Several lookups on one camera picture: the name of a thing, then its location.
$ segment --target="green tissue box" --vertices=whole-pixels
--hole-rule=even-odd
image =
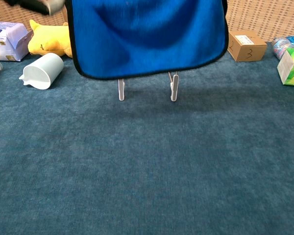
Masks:
[[[294,86],[294,48],[289,48],[284,53],[278,71],[283,85]]]

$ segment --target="blue carpet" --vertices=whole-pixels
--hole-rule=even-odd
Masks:
[[[51,89],[0,73],[0,235],[294,235],[294,87],[227,53],[117,81],[73,61]]]

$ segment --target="yellow plush toy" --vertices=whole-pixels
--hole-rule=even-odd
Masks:
[[[34,36],[28,44],[30,53],[46,55],[52,52],[59,56],[67,54],[73,57],[68,23],[63,26],[41,25],[33,20],[29,23],[34,31]]]

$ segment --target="white box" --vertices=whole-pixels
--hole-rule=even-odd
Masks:
[[[28,54],[32,35],[22,23],[0,22],[0,60],[21,61]]]

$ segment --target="blue towel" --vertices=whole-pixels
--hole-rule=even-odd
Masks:
[[[118,79],[198,68],[227,49],[226,0],[68,0],[74,64]]]

